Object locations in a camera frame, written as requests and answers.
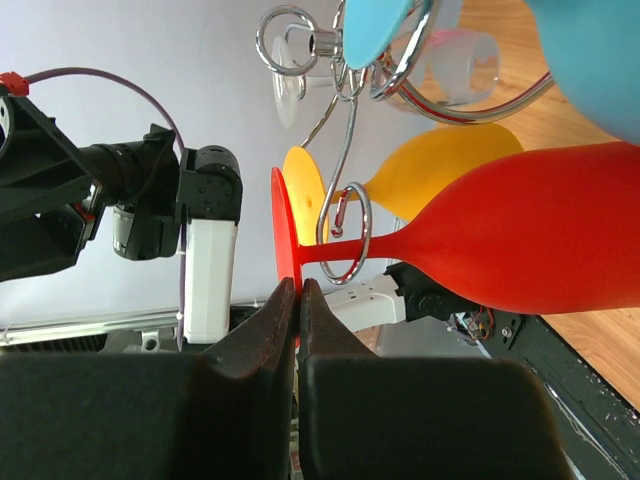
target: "white wall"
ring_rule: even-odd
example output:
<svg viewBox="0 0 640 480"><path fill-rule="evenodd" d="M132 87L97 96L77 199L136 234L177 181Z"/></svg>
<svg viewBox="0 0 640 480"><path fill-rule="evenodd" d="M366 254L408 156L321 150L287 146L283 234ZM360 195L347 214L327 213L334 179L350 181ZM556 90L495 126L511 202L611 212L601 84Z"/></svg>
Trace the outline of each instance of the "white wall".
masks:
<svg viewBox="0 0 640 480"><path fill-rule="evenodd" d="M457 21L461 0L449 0ZM255 31L263 13L279 0L3 0L0 71L24 75L61 66L88 66L122 75L158 98L174 116L187 146L221 144L240 162L244 182L234 301L265 297L276 285L270 212L270 169L282 164L329 101L330 90L311 92L298 124L285 131L272 101L270 72L259 60ZM330 25L335 0L296 0ZM131 141L156 112L135 94L104 80L71 77L33 86L31 100L77 145ZM310 147L325 178L339 153L347 108L334 115ZM352 155L343 184L366 181L386 156L431 128L424 118L383 104L362 102ZM359 231L352 205L351 236ZM394 219L378 207L374 233L387 233ZM367 262L361 279L384 268ZM0 284L0 325L175 308L177 258L129 262L111 249L111 215L75 268L47 277ZM308 276L321 278L317 266Z"/></svg>

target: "wire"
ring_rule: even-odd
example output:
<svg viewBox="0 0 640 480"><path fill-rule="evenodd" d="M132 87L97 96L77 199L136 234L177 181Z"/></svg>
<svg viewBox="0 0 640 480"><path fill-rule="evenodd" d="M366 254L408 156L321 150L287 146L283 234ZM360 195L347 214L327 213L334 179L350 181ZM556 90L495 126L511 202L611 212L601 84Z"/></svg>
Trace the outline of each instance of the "wire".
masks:
<svg viewBox="0 0 640 480"><path fill-rule="evenodd" d="M126 78L120 77L113 73L106 72L104 70L98 70L95 68L86 68L86 67L63 67L63 68L54 68L51 70L45 70L43 72L34 73L25 77L25 80L33 85L38 82L42 82L44 80L49 80L57 77L65 77L69 75L86 75L90 77L99 77L104 78L105 80L110 80L112 82L117 83L118 85L122 85L127 87L128 89L134 91L142 98L144 98L147 102L149 102L157 111L160 113L162 118L164 118L165 122L169 125L169 128L173 130L176 134L176 145L178 145L178 149L182 153L184 150L184 140L182 139L182 135L180 134L180 130L176 125L176 122L173 121L169 112L165 110L165 108L158 102L149 92L144 90L142 87L139 87L133 82L130 82ZM180 225L180 300L179 300L179 309L178 315L176 318L178 319L178 328L177 328L177 339L178 339L178 349L182 350L182 332L184 331L184 310L186 304L186 247L187 247L187 228L186 221L183 220Z"/></svg>
<svg viewBox="0 0 640 480"><path fill-rule="evenodd" d="M151 105L153 105L153 107L158 111L158 113L162 115L162 118L164 118L165 122L169 124L169 127L171 128L171 130L173 130L176 133L176 144L178 145L178 148L180 149L181 152L182 150L184 150L184 141L182 139L182 135L178 130L178 126L171 118L171 115L169 115L169 112L167 112L164 109L164 107L160 105L160 102L158 102L155 98L153 98L153 96L149 92L139 87L135 83L130 82L126 78L122 78L113 73L105 72L104 70L98 70L95 68L64 67L64 68L54 68L51 70L45 70L43 72L34 73L32 75L25 77L25 80L33 85L38 82L42 82L43 80L49 80L51 78L64 77L68 75L87 75L90 77L100 77L100 78L104 78L105 80L110 80L119 85L127 87L130 90L133 90L142 98L147 100Z"/></svg>

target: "wooden tabletop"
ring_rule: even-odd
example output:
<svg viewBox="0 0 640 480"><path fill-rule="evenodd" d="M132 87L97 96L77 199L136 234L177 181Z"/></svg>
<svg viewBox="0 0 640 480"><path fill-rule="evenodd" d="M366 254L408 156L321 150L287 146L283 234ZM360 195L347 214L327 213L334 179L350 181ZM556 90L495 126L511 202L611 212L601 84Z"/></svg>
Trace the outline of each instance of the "wooden tabletop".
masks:
<svg viewBox="0 0 640 480"><path fill-rule="evenodd" d="M481 106L509 100L547 71L533 14L522 0L465 0L460 26L490 33L500 46L500 81L488 102ZM526 150L612 140L569 105L557 87L500 123L518 137ZM545 318L609 383L640 409L640 309Z"/></svg>

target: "purple cable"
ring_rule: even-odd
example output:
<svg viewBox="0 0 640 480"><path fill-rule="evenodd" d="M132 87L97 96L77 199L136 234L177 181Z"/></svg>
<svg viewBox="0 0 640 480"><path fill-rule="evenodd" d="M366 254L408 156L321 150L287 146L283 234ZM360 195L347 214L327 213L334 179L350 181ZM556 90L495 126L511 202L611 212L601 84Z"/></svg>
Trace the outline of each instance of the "purple cable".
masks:
<svg viewBox="0 0 640 480"><path fill-rule="evenodd" d="M29 84L33 85L43 80L49 80L51 78L56 77L65 77L68 75L86 75L90 77L100 77L106 80L110 80L119 85L127 87L130 90L133 90L146 101L148 101L153 107L162 115L165 122L169 125L171 130L173 130L176 134L176 144L178 145L178 149L180 152L184 150L184 141L182 140L182 135L180 135L180 130L178 130L178 126L169 115L160 102L158 102L153 96L140 88L135 83L130 82L126 78L119 77L118 75L114 75L113 73L105 72L104 70L98 70L95 68L85 68L85 67L65 67L65 68L54 68L51 70L45 70L44 72L34 73L33 75L29 75L25 77L25 80L29 82ZM176 333L176 338L178 342L178 350L182 350L182 334L184 331L184 307L185 307L185 283L186 283L186 248L187 248L187 229L186 224L183 223L180 226L180 308L178 310L178 328Z"/></svg>

